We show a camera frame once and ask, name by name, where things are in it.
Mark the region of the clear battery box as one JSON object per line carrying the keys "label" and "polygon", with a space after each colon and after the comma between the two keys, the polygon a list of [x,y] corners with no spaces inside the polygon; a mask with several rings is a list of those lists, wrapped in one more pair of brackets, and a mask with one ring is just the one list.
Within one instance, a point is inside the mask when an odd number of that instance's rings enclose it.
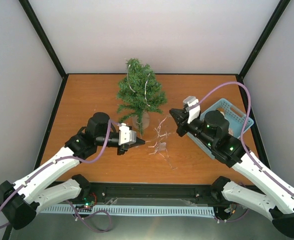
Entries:
{"label": "clear battery box", "polygon": [[166,142],[159,142],[155,147],[155,153],[160,152],[167,152],[167,143]]}

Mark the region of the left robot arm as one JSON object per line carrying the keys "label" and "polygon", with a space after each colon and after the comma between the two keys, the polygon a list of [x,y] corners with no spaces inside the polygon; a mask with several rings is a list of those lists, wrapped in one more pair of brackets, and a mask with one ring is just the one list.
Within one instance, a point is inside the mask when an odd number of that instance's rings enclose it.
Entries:
{"label": "left robot arm", "polygon": [[0,184],[0,212],[8,225],[19,230],[48,207],[66,200],[86,201],[91,195],[90,182],[81,174],[56,186],[50,184],[81,163],[94,163],[106,148],[116,148],[120,156],[144,144],[131,126],[116,124],[108,114],[97,112],[44,164],[13,183]]}

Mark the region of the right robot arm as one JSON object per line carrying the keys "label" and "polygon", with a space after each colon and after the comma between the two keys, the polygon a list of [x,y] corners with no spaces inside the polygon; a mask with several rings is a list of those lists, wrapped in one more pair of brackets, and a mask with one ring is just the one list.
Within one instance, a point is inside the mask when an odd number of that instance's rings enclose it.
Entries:
{"label": "right robot arm", "polygon": [[185,109],[169,111],[177,125],[177,134],[190,133],[216,160],[249,179],[262,193],[245,188],[226,177],[213,184],[212,195],[217,199],[239,203],[269,219],[282,234],[294,239],[294,187],[286,183],[238,138],[229,134],[229,122],[218,110],[212,110],[200,119]]}

